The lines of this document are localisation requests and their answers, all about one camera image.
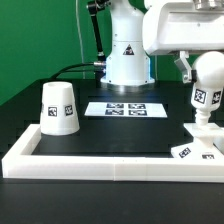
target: green backdrop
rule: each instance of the green backdrop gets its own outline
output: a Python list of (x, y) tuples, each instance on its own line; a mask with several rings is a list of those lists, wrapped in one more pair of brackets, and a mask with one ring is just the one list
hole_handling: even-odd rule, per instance
[[(96, 60), (96, 47), (88, 0), (79, 0), (84, 61)], [(143, 0), (130, 0), (144, 11)], [(76, 0), (1, 0), (0, 6), (0, 105), (37, 79), (81, 62), (76, 24)], [(105, 53), (111, 51), (109, 9), (98, 14)], [(181, 80), (172, 56), (152, 58), (153, 76)]]

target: white cylinder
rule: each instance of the white cylinder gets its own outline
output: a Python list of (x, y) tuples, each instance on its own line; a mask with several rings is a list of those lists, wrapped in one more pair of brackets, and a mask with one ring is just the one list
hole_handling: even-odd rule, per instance
[(68, 135), (79, 130), (72, 84), (49, 82), (43, 85), (41, 132), (47, 135)]

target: black table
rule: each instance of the black table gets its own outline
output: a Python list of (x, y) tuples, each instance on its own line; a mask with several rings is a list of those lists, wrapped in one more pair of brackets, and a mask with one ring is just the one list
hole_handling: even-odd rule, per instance
[[(30, 124), (39, 123), (46, 81), (36, 81), (0, 107), (1, 158)], [(120, 94), (96, 88), (94, 80), (68, 81), (74, 86), (80, 131), (57, 138), (43, 135), (34, 154), (171, 157), (172, 146), (192, 141), (183, 128), (184, 122), (194, 121), (191, 85), (158, 82), (147, 92)], [(88, 102), (94, 101), (162, 103), (168, 118), (84, 116)], [(210, 121), (223, 126), (223, 106)], [(223, 184), (2, 177), (0, 183), (1, 224), (189, 224), (222, 223), (224, 218)]]

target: warning label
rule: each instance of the warning label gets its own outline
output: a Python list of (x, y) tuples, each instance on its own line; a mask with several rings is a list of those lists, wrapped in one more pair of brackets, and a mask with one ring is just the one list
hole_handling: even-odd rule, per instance
[(126, 48), (126, 50), (125, 50), (125, 52), (124, 52), (123, 55), (135, 55), (135, 54), (134, 54), (134, 51), (133, 51), (133, 49), (132, 49), (132, 47), (131, 47), (130, 44), (129, 44), (128, 47)]

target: white paper sheet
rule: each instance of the white paper sheet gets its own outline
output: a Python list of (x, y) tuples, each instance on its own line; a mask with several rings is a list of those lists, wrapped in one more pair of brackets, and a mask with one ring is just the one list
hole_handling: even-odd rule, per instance
[(162, 104), (90, 102), (85, 116), (167, 118)]

